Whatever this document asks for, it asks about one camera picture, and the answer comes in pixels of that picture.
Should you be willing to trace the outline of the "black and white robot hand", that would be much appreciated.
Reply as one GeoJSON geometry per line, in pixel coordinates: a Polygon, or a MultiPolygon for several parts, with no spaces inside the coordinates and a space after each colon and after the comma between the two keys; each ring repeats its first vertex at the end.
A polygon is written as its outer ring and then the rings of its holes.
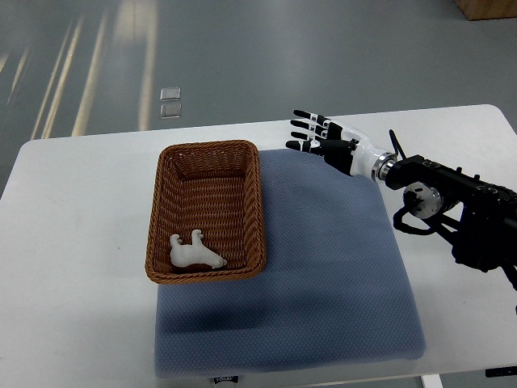
{"type": "Polygon", "coordinates": [[[286,147],[317,155],[345,175],[383,180],[397,162],[395,153],[376,146],[369,136],[349,124],[297,109],[293,114],[296,119],[290,124],[300,131],[291,132],[286,147]]]}

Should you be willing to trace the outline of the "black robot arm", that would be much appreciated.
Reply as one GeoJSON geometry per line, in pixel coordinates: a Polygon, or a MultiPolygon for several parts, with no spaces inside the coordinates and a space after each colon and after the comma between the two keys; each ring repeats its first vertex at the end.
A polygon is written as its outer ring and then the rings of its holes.
{"type": "Polygon", "coordinates": [[[487,273],[502,269],[516,286],[516,192],[468,176],[421,155],[407,157],[391,130],[395,155],[385,185],[403,189],[393,226],[405,234],[437,234],[452,247],[457,264],[487,273]]]}

